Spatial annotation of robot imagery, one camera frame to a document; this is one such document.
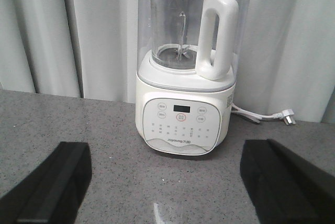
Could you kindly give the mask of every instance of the gray countertop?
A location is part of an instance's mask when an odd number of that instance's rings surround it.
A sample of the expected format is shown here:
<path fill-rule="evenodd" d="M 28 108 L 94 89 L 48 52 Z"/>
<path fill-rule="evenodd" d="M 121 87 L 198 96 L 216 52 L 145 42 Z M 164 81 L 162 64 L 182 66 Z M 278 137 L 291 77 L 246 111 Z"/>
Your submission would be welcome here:
<path fill-rule="evenodd" d="M 267 138 L 335 175 L 335 125 L 254 125 L 233 115 L 213 152 L 179 158 L 144 143 L 134 104 L 0 91 L 0 196 L 60 141 L 84 141 L 93 177 L 76 223 L 259 223 L 239 162 L 245 139 Z"/>

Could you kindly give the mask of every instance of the blender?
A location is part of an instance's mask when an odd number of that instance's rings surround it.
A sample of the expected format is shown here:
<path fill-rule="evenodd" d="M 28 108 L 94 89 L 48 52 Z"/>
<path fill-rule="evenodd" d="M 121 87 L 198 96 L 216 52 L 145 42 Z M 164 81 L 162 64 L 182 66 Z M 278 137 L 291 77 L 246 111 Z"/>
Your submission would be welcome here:
<path fill-rule="evenodd" d="M 136 127 L 158 151 L 225 138 L 249 0 L 139 0 Z"/>

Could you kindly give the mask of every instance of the digital display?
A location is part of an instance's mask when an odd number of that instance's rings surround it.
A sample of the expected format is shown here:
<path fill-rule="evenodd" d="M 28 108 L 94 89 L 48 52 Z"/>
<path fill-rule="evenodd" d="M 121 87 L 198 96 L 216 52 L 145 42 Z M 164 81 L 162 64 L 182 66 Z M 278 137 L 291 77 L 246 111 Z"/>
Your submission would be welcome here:
<path fill-rule="evenodd" d="M 173 106 L 173 111 L 179 111 L 181 113 L 189 113 L 191 108 L 189 106 L 175 105 Z"/>

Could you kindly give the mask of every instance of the white handle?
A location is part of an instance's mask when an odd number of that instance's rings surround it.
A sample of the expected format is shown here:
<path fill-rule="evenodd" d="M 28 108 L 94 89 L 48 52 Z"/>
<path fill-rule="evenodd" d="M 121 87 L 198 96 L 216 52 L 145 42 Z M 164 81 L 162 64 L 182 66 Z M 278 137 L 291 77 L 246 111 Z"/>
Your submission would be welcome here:
<path fill-rule="evenodd" d="M 235 0 L 204 0 L 195 71 L 209 79 L 223 78 L 229 71 L 237 26 L 239 6 Z M 216 15 L 219 17 L 214 62 L 211 62 Z"/>

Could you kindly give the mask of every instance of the power cord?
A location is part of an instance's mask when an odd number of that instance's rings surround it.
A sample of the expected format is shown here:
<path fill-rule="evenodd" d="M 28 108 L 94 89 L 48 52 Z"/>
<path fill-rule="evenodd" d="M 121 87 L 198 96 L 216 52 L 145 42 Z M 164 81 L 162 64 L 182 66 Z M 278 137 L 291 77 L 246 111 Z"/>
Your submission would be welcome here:
<path fill-rule="evenodd" d="M 249 118 L 251 121 L 257 124 L 260 123 L 260 120 L 272 120 L 272 119 L 284 120 L 285 124 L 288 126 L 296 124 L 293 118 L 294 112 L 292 109 L 282 110 L 280 113 L 274 113 L 272 115 L 261 115 L 257 113 L 252 113 L 251 111 L 244 110 L 236 106 L 234 103 L 232 104 L 232 108 L 234 110 L 231 110 L 231 113 L 238 114 L 243 117 Z"/>

